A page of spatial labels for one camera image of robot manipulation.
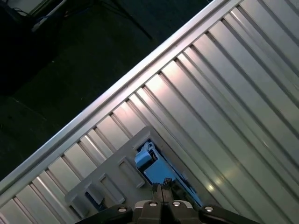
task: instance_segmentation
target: dark background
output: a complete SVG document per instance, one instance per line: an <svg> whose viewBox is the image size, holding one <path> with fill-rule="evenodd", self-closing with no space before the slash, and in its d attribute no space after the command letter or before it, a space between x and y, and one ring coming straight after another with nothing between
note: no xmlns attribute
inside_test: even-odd
<svg viewBox="0 0 299 224"><path fill-rule="evenodd" d="M0 96L0 180L209 1L118 2L151 38L101 5L65 20L53 60L16 93Z"/></svg>

